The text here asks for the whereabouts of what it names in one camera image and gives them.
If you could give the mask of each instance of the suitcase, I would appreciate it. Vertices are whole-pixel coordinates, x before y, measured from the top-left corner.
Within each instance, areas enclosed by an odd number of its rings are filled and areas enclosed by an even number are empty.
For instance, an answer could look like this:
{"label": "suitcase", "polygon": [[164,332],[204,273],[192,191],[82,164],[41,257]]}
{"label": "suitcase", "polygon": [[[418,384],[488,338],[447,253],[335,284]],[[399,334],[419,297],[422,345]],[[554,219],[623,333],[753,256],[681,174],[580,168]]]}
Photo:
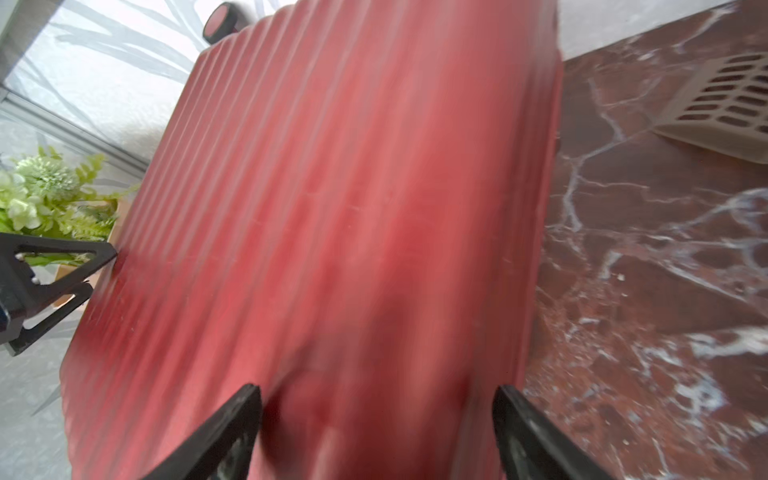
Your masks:
{"label": "suitcase", "polygon": [[204,51],[61,366],[73,478],[246,383],[250,478],[499,478],[561,69],[555,0],[300,0]]}

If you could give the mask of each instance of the marble floor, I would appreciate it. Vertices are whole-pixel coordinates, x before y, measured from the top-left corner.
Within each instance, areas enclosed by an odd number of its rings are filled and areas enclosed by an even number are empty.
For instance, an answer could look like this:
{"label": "marble floor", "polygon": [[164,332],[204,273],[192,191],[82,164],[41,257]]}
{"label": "marble floor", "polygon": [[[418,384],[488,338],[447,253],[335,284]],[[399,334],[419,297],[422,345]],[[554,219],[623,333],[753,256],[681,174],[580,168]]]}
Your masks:
{"label": "marble floor", "polygon": [[745,0],[565,64],[525,394],[615,478],[768,478],[768,165],[650,126]]}
{"label": "marble floor", "polygon": [[[87,46],[73,38],[89,35],[98,22],[116,28],[109,9],[117,3],[124,23],[136,21],[142,35],[176,35],[171,44],[188,60],[171,55],[178,72],[133,65],[131,56],[110,63],[115,57],[106,61],[103,52],[80,55]],[[184,7],[183,18],[164,13],[179,22],[173,28],[170,21],[155,25],[131,16],[153,18],[156,2],[135,2],[132,10],[125,7],[129,3],[65,0],[61,17],[32,45],[12,84],[74,123],[98,126],[94,133],[151,156],[201,46],[184,37],[194,19],[181,0],[166,2]],[[191,3],[200,21],[216,2]],[[766,32],[753,25],[759,3],[720,6],[634,36],[722,1],[561,0],[566,58],[632,38],[566,64],[562,151],[526,393],[616,478],[750,478],[768,449],[761,436],[768,430],[768,402],[760,396],[766,348],[750,342],[753,333],[764,338],[758,326],[768,312],[768,294],[756,287],[765,281],[760,245],[766,230],[754,230],[768,229],[759,215],[768,204],[765,169],[648,131],[703,60],[768,50],[760,44]],[[281,3],[241,5],[258,17]],[[78,17],[83,12],[89,19]],[[120,38],[143,38],[127,30]],[[52,45],[58,57],[46,50]],[[82,58],[88,63],[78,63]],[[99,70],[108,65],[120,74]],[[78,81],[88,72],[98,81]],[[101,94],[84,89],[90,84],[105,94],[135,87],[132,103],[127,110],[121,104],[105,108]],[[142,95],[153,86],[156,91]],[[608,211],[609,204],[623,210]],[[746,226],[743,219],[749,219]],[[651,277],[674,298],[696,299],[696,318],[683,316],[678,325],[647,286]],[[70,476],[57,385],[76,324],[76,318],[62,323],[23,356],[0,353],[0,480]],[[731,371],[738,374],[727,378]],[[579,372],[579,380],[569,372]],[[743,387],[749,375],[763,376]],[[710,460],[686,456],[690,445]]]}

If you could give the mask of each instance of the vent slot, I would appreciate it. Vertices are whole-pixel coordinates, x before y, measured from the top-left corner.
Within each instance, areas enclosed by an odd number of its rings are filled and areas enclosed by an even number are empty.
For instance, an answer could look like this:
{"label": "vent slot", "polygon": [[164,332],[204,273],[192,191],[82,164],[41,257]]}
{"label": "vent slot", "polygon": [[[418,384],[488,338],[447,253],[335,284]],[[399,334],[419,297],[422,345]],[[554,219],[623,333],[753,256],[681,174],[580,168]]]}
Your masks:
{"label": "vent slot", "polygon": [[751,91],[752,93],[768,95],[768,88],[756,87],[755,85],[747,85],[744,90]]}
{"label": "vent slot", "polygon": [[715,77],[710,80],[710,83],[718,83],[721,81],[739,81],[744,78],[744,75],[726,75],[724,77]]}
{"label": "vent slot", "polygon": [[741,118],[727,117],[726,115],[723,115],[722,117],[718,117],[717,121],[722,122],[724,124],[733,125],[734,127],[750,126],[750,122],[746,120],[742,120]]}
{"label": "vent slot", "polygon": [[706,104],[706,105],[691,105],[690,107],[686,108],[686,111],[696,111],[696,110],[717,110],[720,106],[715,104]]}
{"label": "vent slot", "polygon": [[747,97],[746,95],[739,95],[735,98],[735,100],[740,101],[743,104],[750,104],[756,107],[765,107],[768,105],[768,101],[760,100],[759,98],[755,97]]}
{"label": "vent slot", "polygon": [[735,105],[733,107],[726,108],[726,110],[732,111],[734,114],[746,115],[747,117],[756,117],[757,115],[759,115],[757,110],[752,110],[751,108],[737,107]]}
{"label": "vent slot", "polygon": [[689,114],[689,115],[683,115],[682,117],[677,117],[677,120],[706,120],[712,115],[705,115],[705,114]]}
{"label": "vent slot", "polygon": [[734,71],[747,71],[752,70],[755,68],[754,65],[737,65],[736,67],[726,67],[722,70],[719,70],[717,73],[732,73]]}
{"label": "vent slot", "polygon": [[736,89],[734,85],[716,85],[714,87],[704,88],[702,91],[729,91],[734,89]]}
{"label": "vent slot", "polygon": [[726,98],[728,98],[728,95],[701,95],[694,98],[694,101],[718,101],[725,100]]}
{"label": "vent slot", "polygon": [[762,55],[744,55],[742,57],[731,58],[726,63],[742,63],[744,61],[756,61],[756,60],[762,60],[762,59],[763,59]]}

